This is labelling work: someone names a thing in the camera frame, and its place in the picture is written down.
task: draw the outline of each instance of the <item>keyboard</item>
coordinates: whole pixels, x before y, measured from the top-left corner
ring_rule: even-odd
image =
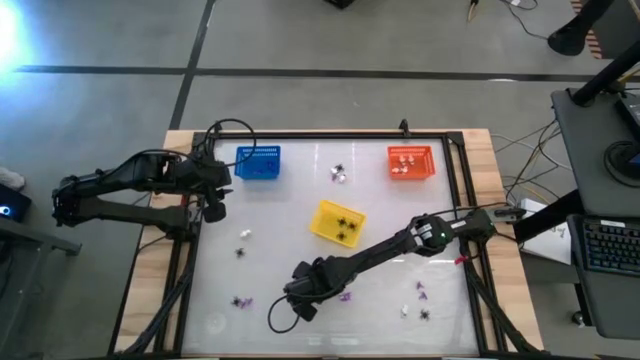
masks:
[[[582,231],[587,269],[640,276],[640,223],[583,218]]]

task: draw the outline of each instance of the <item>yellow basket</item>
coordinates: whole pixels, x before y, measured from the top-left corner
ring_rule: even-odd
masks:
[[[365,214],[322,200],[313,216],[310,229],[311,232],[323,238],[354,248],[358,245],[358,239],[366,221]]]

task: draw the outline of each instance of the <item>blue basket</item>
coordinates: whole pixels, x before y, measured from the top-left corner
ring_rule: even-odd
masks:
[[[252,146],[238,146],[236,162],[251,154]],[[247,161],[236,165],[235,175],[245,180],[275,179],[280,173],[280,146],[256,146]]]

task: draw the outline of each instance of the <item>gray floor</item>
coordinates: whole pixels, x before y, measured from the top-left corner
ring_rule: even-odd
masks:
[[[482,1],[467,24],[467,4],[358,0],[339,12],[321,0],[218,0],[199,66],[593,74],[607,63],[588,52],[575,58],[553,53],[524,34],[498,0]],[[184,67],[204,5],[18,2],[25,31],[21,53],[32,65]],[[522,14],[530,30],[541,34],[572,16],[568,0],[540,0],[539,9]],[[83,243],[76,259],[52,257],[23,329],[25,351],[43,351],[51,359],[106,351],[140,227],[93,221],[56,228],[50,192],[65,175],[113,166],[135,151],[160,146],[181,82],[181,76],[156,75],[0,75],[0,165],[27,176],[25,192],[34,200],[28,224]],[[483,127],[518,137],[553,119],[549,94],[568,86],[579,84],[196,77],[181,128],[202,129],[229,116],[257,129],[391,128],[407,118],[415,128]],[[505,144],[494,141],[496,148]],[[568,163],[560,137],[547,150]],[[503,175],[515,175],[528,154],[517,145],[500,152]],[[540,160],[531,175],[549,166]],[[572,174],[561,169],[540,182],[558,195],[575,188]],[[114,197],[131,201],[136,195]],[[545,268],[527,265],[534,272]],[[530,281],[548,350],[640,353],[640,342],[606,340],[571,325],[566,313],[577,303],[566,285],[539,283],[535,276]]]

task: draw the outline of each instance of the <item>red basket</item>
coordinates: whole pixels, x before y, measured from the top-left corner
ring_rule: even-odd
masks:
[[[387,154],[394,180],[424,180],[436,173],[431,146],[389,146]]]

